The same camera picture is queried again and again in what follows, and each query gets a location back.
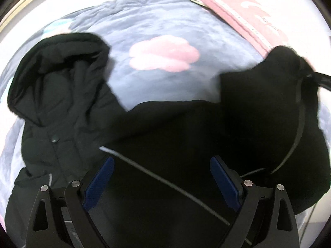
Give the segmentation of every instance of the gray fabric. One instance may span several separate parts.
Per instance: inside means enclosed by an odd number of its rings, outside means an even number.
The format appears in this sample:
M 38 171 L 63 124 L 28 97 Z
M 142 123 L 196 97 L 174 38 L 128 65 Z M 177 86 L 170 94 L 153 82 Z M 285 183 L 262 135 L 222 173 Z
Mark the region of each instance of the gray fabric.
M 217 102 L 215 80 L 222 72 L 254 67 L 262 57 L 217 16 L 189 0 L 116 0 L 65 16 L 72 32 L 98 34 L 109 45 L 108 84 L 127 110 L 145 101 L 207 100 Z M 12 57 L 0 76 L 0 96 L 23 56 L 41 39 L 43 30 L 32 36 Z M 181 72 L 135 70 L 130 67 L 130 48 L 141 41 L 172 35 L 183 38 L 200 54 L 198 61 Z M 331 143 L 330 113 L 321 105 L 320 125 Z M 24 122 L 17 120 L 7 134 L 0 155 L 0 214 L 4 216 L 13 179 L 24 166 L 20 141 Z

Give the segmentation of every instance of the pink cloud pattern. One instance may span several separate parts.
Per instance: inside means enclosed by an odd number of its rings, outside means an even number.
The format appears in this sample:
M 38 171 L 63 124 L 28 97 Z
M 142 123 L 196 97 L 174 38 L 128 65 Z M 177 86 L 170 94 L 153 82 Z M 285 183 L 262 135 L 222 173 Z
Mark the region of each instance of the pink cloud pattern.
M 162 35 L 151 40 L 134 44 L 129 51 L 130 66 L 136 70 L 161 69 L 168 72 L 181 72 L 196 62 L 199 51 L 185 39 Z

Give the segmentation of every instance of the bed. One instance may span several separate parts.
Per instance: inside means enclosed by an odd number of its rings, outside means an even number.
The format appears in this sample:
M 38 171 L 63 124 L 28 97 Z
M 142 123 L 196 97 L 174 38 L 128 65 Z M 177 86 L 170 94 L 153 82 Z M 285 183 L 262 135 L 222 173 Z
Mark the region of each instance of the bed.
M 183 10 L 185 17 L 178 17 Z M 197 14 L 200 16 L 198 21 L 195 18 Z M 0 76 L 0 113 L 5 117 L 1 120 L 0 138 L 2 217 L 5 216 L 15 178 L 24 167 L 20 152 L 24 121 L 11 113 L 6 103 L 12 77 L 23 56 L 37 42 L 52 35 L 75 32 L 97 34 L 112 46 L 110 58 L 114 67 L 111 74 L 110 71 L 107 72 L 107 75 L 110 75 L 107 77 L 107 83 L 126 110 L 145 101 L 217 102 L 219 94 L 214 81 L 216 75 L 250 69 L 263 59 L 252 45 L 228 24 L 189 0 L 106 1 L 53 20 L 22 44 L 15 54 L 11 55 L 10 60 L 1 60 L 1 65 L 6 63 Z M 205 35 L 203 41 L 198 39 L 201 33 Z M 180 44 L 183 52 L 193 54 L 188 58 L 188 62 L 180 59 L 173 62 L 160 53 L 159 60 L 146 64 L 139 53 L 139 48 L 144 44 L 162 44 L 168 48 L 173 44 Z M 183 73 L 187 74 L 184 82 L 176 77 L 177 74 Z M 320 103 L 319 121 L 330 145 L 331 118 L 327 99 Z M 298 228 L 305 216 L 306 212 L 297 215 Z

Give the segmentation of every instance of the pink fabric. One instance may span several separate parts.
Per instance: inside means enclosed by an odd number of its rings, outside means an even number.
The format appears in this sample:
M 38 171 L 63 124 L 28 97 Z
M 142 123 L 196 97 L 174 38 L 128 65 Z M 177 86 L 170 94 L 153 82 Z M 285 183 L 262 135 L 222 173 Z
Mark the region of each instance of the pink fabric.
M 148 41 L 134 44 L 130 48 L 130 66 L 136 70 L 161 69 L 168 72 L 181 72 L 196 62 L 199 51 L 185 39 L 163 35 Z
M 0 224 L 2 225 L 2 227 L 4 228 L 4 230 L 6 231 L 6 226 L 5 226 L 5 221 L 3 219 L 3 217 L 0 215 Z
M 272 23 L 271 16 L 255 0 L 201 0 L 266 57 L 287 36 Z

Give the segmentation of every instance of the black jacket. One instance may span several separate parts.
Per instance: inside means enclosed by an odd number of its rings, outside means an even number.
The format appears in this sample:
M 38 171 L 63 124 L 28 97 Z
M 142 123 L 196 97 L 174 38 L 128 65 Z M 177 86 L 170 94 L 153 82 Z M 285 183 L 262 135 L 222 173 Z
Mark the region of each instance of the black jacket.
M 52 188 L 82 178 L 107 156 L 99 150 L 103 145 L 175 183 L 229 222 L 235 213 L 209 172 L 213 155 L 241 175 L 266 168 L 247 178 L 258 185 L 283 184 L 295 213 L 330 187 L 329 156 L 316 117 L 317 85 L 308 79 L 301 84 L 311 68 L 290 49 L 277 47 L 254 69 L 221 75 L 220 104 L 146 102 L 129 112 L 103 80 L 108 52 L 95 35 L 58 35 L 38 43 L 17 69 L 8 105 L 25 119 L 26 167 L 16 179 L 5 219 L 18 246 L 24 245 L 34 198 L 49 183 L 49 174 Z M 302 100 L 296 102 L 298 90 Z M 270 174 L 291 149 L 302 119 L 297 147 Z M 224 222 L 114 158 L 114 174 L 90 211 L 110 247 L 219 243 L 228 228 Z

